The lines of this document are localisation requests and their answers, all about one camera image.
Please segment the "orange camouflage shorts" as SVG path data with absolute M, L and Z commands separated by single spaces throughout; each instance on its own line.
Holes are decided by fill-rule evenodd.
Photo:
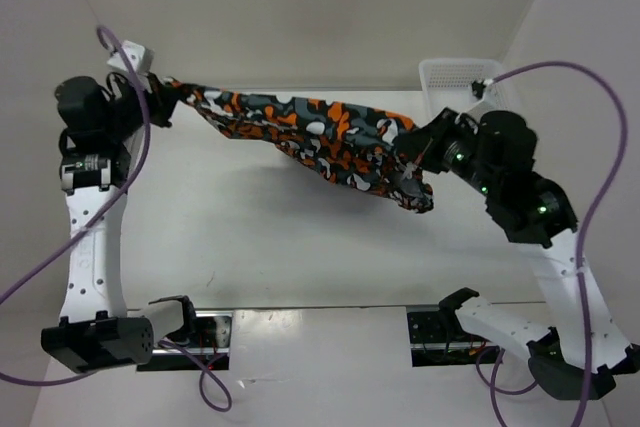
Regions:
M 418 214 L 434 208 L 434 193 L 413 157 L 396 143 L 417 129 L 402 114 L 346 102 L 240 93 L 167 80 L 224 137 L 262 141 L 334 185 L 390 199 Z

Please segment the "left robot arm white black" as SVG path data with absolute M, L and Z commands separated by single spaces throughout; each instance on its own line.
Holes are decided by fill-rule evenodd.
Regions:
M 64 122 L 59 176 L 70 220 L 66 295 L 56 326 L 41 332 L 43 350 L 76 374 L 150 362 L 158 343 L 185 347 L 200 323 L 185 295 L 127 308 L 121 281 L 121 230 L 127 193 L 145 149 L 145 99 L 150 120 L 170 115 L 147 89 L 137 91 L 112 72 L 100 85 L 89 76 L 62 82 L 54 92 Z

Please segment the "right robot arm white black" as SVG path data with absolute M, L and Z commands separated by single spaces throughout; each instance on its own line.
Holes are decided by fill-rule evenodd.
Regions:
M 564 190 L 534 169 L 536 133 L 514 112 L 474 119 L 444 109 L 402 134 L 396 151 L 431 173 L 452 172 L 485 199 L 486 212 L 532 269 L 554 321 L 547 327 L 502 311 L 470 288 L 439 303 L 440 332 L 471 334 L 527 363 L 556 400 L 599 400 L 618 375 L 639 370 L 639 347 L 614 323 L 583 255 Z

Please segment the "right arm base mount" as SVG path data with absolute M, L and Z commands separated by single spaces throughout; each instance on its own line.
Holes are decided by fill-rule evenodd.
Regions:
M 497 349 L 486 339 L 447 328 L 439 311 L 408 309 L 406 313 L 413 367 L 493 363 Z

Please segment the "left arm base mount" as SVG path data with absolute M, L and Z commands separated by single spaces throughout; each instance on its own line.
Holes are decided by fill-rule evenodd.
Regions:
M 232 311 L 198 310 L 195 330 L 188 340 L 175 342 L 213 371 L 227 371 L 234 314 Z M 198 371 L 199 368 L 175 348 L 156 348 L 151 361 L 137 366 L 137 372 Z

